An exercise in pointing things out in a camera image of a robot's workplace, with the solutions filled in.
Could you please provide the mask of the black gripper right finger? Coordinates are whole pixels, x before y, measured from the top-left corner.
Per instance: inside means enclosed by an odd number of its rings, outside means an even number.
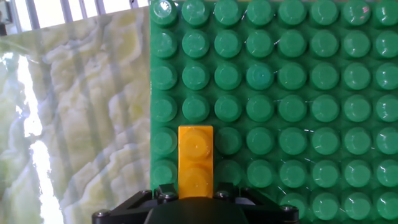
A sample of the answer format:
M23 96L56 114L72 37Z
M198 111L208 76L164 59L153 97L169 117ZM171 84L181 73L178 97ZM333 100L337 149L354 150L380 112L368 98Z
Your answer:
M226 205L221 208L227 216L234 217L235 223L298 223L299 209L293 205L271 200L252 187L239 188L232 183L217 185L215 200Z

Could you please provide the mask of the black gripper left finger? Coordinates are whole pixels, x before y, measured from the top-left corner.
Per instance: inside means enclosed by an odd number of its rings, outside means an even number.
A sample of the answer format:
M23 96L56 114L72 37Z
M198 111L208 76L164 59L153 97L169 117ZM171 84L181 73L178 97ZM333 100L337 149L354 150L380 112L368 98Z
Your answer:
M140 190L116 208L101 209L91 216L92 224L144 224L150 211L178 200L174 184L161 184L155 190Z

